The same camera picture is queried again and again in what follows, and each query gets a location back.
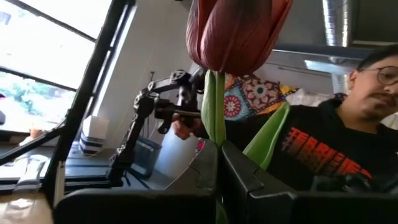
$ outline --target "black t-shirt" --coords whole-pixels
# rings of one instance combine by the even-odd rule
[[[335,110],[340,104],[328,100],[318,107],[291,106],[268,173],[296,190],[309,190],[314,175],[361,173],[379,180],[394,176],[398,172],[398,131],[382,124],[377,134],[348,129]],[[243,150],[269,116],[227,121],[227,139]]]

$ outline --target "printed graphic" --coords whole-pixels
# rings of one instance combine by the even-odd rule
[[[372,175],[358,163],[297,128],[291,128],[283,143],[282,151],[300,161],[316,174],[361,173],[372,178]]]

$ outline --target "articulated arm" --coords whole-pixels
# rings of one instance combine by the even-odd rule
[[[130,168],[134,160],[134,146],[140,135],[146,118],[155,111],[155,118],[162,122],[158,132],[166,134],[170,129],[172,116],[178,113],[184,119],[187,126],[191,126],[193,118],[199,118],[197,93],[201,93],[204,87],[205,70],[199,68],[193,75],[176,70],[169,78],[149,83],[148,87],[141,90],[134,100],[136,111],[127,131],[121,147],[111,158],[111,168],[107,172],[110,181],[120,182],[126,169]],[[179,89],[178,105],[169,100],[160,99],[159,95],[165,91]]]

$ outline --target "black hair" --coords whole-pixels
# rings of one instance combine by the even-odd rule
[[[388,45],[381,47],[373,51],[367,56],[356,68],[358,71],[362,71],[372,66],[376,62],[380,62],[389,57],[398,56],[398,44]]]

